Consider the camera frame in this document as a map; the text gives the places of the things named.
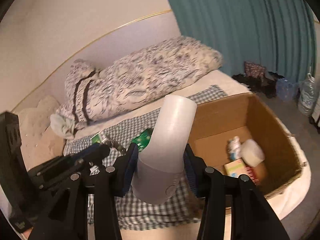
black and white checkered mat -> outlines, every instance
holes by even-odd
[[[220,87],[213,85],[188,98],[199,105],[226,96],[227,94]],[[104,132],[108,138],[116,140],[125,148],[128,148],[130,141],[134,137],[138,136],[145,129],[155,126],[159,112],[160,108],[150,113],[124,120],[105,129]],[[92,136],[90,135],[66,143],[64,155],[78,153],[89,147]],[[106,167],[112,165],[119,155],[120,153],[117,150],[112,149],[109,156],[103,160],[103,164]],[[186,205],[188,196],[186,183],[186,179],[181,178],[175,194],[161,205],[142,202],[134,196],[130,187],[128,193],[123,198],[116,197],[115,199],[120,229],[148,230],[199,222],[197,218],[193,218],[188,212]],[[89,195],[88,223],[93,223],[93,196]]]

white bed sheet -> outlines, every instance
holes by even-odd
[[[222,73],[221,71],[214,70],[208,73],[207,75],[205,75],[204,77],[200,78],[193,85],[183,88],[181,90],[175,91],[173,92],[173,94],[187,97],[187,96],[196,94],[202,90],[205,90],[211,85],[218,85],[222,90],[224,90],[228,94],[228,96],[250,92],[246,86],[239,84],[238,82],[233,80],[228,75]],[[96,125],[86,127],[76,133],[75,139],[79,139],[83,136],[87,136],[87,135],[99,132],[125,119],[133,118],[135,116],[140,116],[150,111],[153,111],[155,109],[158,109],[162,106],[163,100],[164,99],[161,98],[152,103],[144,105],[138,109],[135,109],[129,113],[117,116],[106,122],[102,122]],[[287,130],[284,124],[282,125],[284,127],[284,130],[286,130],[287,133],[290,134],[290,132]],[[301,203],[301,201],[304,199],[304,197],[306,196],[309,190],[310,181],[311,181],[311,170],[304,152],[301,150],[299,144],[297,143],[294,137],[291,137],[290,140],[295,150],[298,153],[301,163],[306,162],[307,166],[303,168],[302,176],[296,179],[290,186],[288,186],[284,190],[283,194],[277,195],[268,200],[269,204],[271,205],[273,210],[276,212],[279,219],[283,219]],[[196,239],[196,236],[199,230],[199,225],[200,223],[186,224],[186,225],[180,225],[176,227],[160,228],[160,229],[145,230],[145,231],[121,230],[121,234],[123,239],[130,239],[130,240]],[[89,226],[88,228],[89,231],[92,231],[92,227],[93,225]],[[230,233],[231,233],[231,216],[227,216],[226,223],[225,223],[224,239],[230,239]]]

patterned fabric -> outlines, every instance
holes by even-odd
[[[262,65],[255,64],[249,61],[244,62],[244,72],[247,77],[250,77],[250,76],[254,78],[260,77],[261,80],[263,81],[265,70],[266,70],[266,67]]]
[[[188,98],[202,104],[223,98],[227,94],[218,86],[201,91]],[[160,108],[142,116],[127,119],[119,124],[104,130],[109,139],[114,139],[128,148],[130,141],[143,132],[146,128],[154,127]],[[79,140],[67,142],[64,148],[64,155],[75,154],[90,146],[90,138],[93,135],[83,137]],[[103,160],[107,167],[114,163],[120,155],[118,151],[112,149],[110,155]],[[118,214],[119,226],[121,229],[147,230],[175,226],[185,223],[197,223],[199,220],[189,214],[188,186],[186,178],[181,178],[175,194],[161,205],[152,205],[137,199],[130,187],[128,193],[123,197],[116,197],[116,209]],[[89,195],[88,203],[88,222],[93,223],[93,195]]]
[[[136,109],[192,85],[221,66],[221,54],[189,37],[177,37],[133,52],[101,72],[78,59],[67,75],[66,103],[57,114],[76,129]]]

floor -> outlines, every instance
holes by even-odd
[[[305,199],[281,221],[291,240],[303,240],[320,222],[320,135],[294,101],[284,103],[279,98],[258,95],[295,135],[310,164],[311,185]]]

green curtain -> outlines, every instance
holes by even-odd
[[[244,72],[244,61],[289,81],[315,66],[313,15],[305,0],[169,0],[182,35],[220,51],[221,70]]]

